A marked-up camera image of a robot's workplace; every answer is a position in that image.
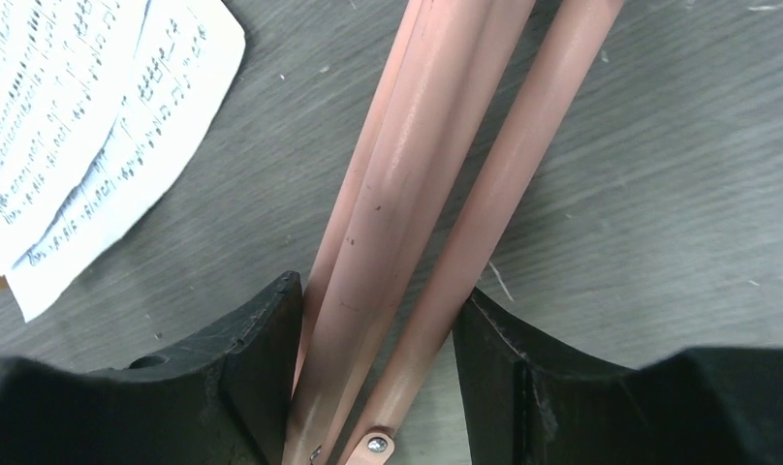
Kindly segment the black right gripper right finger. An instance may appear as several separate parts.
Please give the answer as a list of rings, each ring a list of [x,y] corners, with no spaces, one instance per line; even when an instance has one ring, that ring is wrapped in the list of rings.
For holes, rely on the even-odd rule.
[[[453,340],[476,464],[783,464],[783,348],[695,347],[636,370],[478,290]]]

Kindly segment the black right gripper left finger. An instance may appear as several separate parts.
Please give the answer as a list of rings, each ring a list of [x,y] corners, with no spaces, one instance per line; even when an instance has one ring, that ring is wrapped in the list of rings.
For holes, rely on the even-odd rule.
[[[129,366],[0,356],[0,464],[278,464],[301,327],[294,271]]]

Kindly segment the pink music stand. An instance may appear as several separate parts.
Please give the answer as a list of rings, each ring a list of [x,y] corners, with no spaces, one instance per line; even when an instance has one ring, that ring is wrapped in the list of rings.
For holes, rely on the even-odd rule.
[[[304,296],[283,460],[324,464],[406,292],[530,1],[411,1],[376,88]],[[622,9],[564,1],[343,455],[383,464]]]

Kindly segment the sheet music page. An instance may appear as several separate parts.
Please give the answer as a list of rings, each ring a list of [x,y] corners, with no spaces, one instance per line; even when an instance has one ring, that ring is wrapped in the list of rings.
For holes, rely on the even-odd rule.
[[[172,187],[232,84],[246,41],[221,1],[154,1],[104,146],[7,275],[25,321],[43,314]]]
[[[0,273],[46,232],[117,114],[143,1],[0,1]]]

